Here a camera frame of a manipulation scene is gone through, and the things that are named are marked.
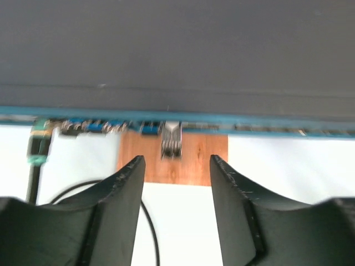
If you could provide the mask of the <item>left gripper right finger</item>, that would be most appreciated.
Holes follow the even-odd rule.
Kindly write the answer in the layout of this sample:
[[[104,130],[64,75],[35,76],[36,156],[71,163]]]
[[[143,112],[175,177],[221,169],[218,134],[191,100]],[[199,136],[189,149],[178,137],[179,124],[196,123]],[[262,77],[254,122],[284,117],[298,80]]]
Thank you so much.
[[[224,265],[353,265],[354,199],[306,204],[210,158]]]

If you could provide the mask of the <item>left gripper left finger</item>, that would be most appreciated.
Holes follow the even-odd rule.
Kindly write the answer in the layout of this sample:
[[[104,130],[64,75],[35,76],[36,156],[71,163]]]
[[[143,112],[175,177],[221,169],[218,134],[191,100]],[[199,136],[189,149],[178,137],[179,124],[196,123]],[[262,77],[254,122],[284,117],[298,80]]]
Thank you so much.
[[[1,264],[130,265],[144,174],[137,156],[57,204],[1,198]]]

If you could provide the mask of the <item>silver transceiver module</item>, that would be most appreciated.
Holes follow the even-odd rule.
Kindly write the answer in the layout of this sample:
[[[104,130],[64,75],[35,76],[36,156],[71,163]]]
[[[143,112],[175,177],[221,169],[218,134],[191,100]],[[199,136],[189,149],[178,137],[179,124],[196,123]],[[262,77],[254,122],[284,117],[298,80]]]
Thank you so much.
[[[182,157],[182,126],[179,121],[166,121],[161,129],[161,159]]]

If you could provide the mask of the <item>brown wooden board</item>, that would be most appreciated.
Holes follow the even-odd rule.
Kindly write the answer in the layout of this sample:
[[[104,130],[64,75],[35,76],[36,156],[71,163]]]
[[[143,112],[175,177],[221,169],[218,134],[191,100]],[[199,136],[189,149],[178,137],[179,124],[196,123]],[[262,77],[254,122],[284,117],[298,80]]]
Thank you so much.
[[[210,156],[228,160],[226,135],[184,133],[182,158],[161,159],[161,138],[126,132],[120,137],[117,169],[137,155],[145,158],[145,182],[210,186]]]

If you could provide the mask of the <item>blue black network switch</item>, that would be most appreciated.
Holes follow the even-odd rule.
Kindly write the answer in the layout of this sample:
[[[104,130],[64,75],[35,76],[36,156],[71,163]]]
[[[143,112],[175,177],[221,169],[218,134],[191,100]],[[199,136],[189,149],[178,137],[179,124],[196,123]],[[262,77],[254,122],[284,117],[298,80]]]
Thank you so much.
[[[1,121],[354,137],[353,1],[2,1]]]

